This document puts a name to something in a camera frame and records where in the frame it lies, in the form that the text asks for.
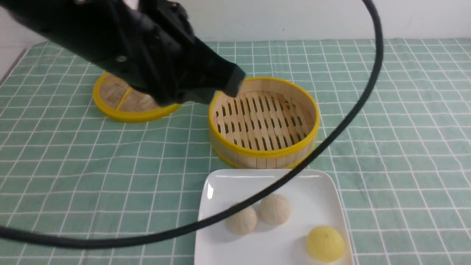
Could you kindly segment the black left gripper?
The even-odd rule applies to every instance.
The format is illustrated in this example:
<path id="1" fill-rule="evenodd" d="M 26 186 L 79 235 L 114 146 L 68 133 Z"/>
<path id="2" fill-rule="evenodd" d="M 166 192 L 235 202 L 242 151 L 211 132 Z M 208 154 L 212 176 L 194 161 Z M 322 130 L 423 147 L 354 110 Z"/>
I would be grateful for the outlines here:
<path id="1" fill-rule="evenodd" d="M 193 101 L 210 104 L 215 92 L 237 96 L 246 73 L 195 36 L 183 6 L 140 0 L 136 10 L 112 0 L 125 54 L 112 73 L 160 106 Z"/>

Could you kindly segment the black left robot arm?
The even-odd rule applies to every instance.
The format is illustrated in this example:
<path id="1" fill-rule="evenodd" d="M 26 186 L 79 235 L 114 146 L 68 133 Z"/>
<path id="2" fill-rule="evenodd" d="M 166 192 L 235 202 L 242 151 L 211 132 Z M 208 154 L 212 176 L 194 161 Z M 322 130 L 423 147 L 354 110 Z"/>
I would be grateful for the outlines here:
<path id="1" fill-rule="evenodd" d="M 115 75 L 161 107 L 237 96 L 245 72 L 195 36 L 178 2 L 2 0 L 20 25 Z"/>

